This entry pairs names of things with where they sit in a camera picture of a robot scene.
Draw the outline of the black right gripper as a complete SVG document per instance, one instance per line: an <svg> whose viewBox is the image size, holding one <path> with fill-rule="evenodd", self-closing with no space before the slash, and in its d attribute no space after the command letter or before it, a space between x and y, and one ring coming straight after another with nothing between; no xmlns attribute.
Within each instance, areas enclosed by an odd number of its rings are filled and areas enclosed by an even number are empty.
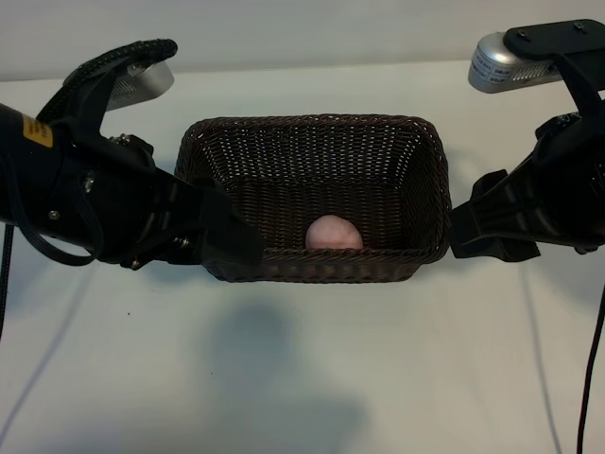
<svg viewBox="0 0 605 454"><path fill-rule="evenodd" d="M566 113L549 119L535 135L531 161L558 229L554 242L596 250L604 244L604 125ZM527 214L535 201L532 190L529 157L512 171L480 177L470 199L451 213L454 257L538 257L538 235Z"/></svg>

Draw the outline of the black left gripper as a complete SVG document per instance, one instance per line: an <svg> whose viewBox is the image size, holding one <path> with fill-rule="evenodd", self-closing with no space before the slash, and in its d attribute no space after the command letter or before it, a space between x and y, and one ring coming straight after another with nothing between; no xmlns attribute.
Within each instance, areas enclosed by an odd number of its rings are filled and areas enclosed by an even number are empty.
<svg viewBox="0 0 605 454"><path fill-rule="evenodd" d="M222 185L201 177L188 183L160 170L153 146L133 134L56 127L60 170L51 192L51 236L84 248L75 255L51 247L51 259L69 266L95 260L124 262L146 233L146 262L209 267L251 266L263 256L263 238L236 211Z"/></svg>

